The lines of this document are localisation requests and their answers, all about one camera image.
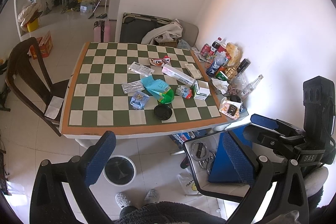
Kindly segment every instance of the red cardboard box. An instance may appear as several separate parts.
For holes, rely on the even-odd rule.
[[[50,31],[48,31],[44,37],[38,37],[36,40],[39,44],[42,58],[48,57],[51,49],[53,48],[53,41],[51,40]],[[37,59],[37,55],[33,45],[30,46],[30,53],[33,59]]]

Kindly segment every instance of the red can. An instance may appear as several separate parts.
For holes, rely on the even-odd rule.
[[[201,50],[201,55],[206,56],[207,53],[210,51],[211,47],[209,44],[205,44]]]

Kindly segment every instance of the pink suitcase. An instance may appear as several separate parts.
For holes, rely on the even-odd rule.
[[[93,26],[93,40],[96,43],[110,42],[111,23],[108,20],[96,21]]]

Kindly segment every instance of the wooden chair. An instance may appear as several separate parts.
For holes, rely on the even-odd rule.
[[[27,52],[29,51],[30,46],[33,45],[35,52],[37,54],[37,60],[39,62],[41,71],[43,73],[44,79],[47,82],[49,89],[42,82],[40,77],[37,75],[33,67],[29,62],[29,57]],[[34,111],[41,119],[43,119],[58,136],[61,136],[61,133],[57,129],[56,125],[59,125],[61,118],[61,111],[58,112],[58,115],[55,119],[51,119],[44,115],[45,111],[42,112],[37,106],[35,106],[15,85],[14,75],[19,74],[24,82],[43,100],[48,108],[51,99],[53,96],[60,98],[65,97],[67,91],[69,80],[64,80],[58,83],[53,84],[47,69],[44,65],[41,51],[38,45],[38,42],[35,37],[30,37],[27,40],[24,40],[17,44],[8,59],[7,72],[6,72],[6,83],[9,88],[14,92],[14,94],[22,101],[26,106],[28,106],[32,111]]]

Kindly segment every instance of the watch face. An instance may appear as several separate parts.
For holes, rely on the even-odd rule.
[[[234,116],[237,112],[238,108],[234,105],[230,105],[229,106],[229,109],[227,110],[227,114],[231,115],[231,116]]]

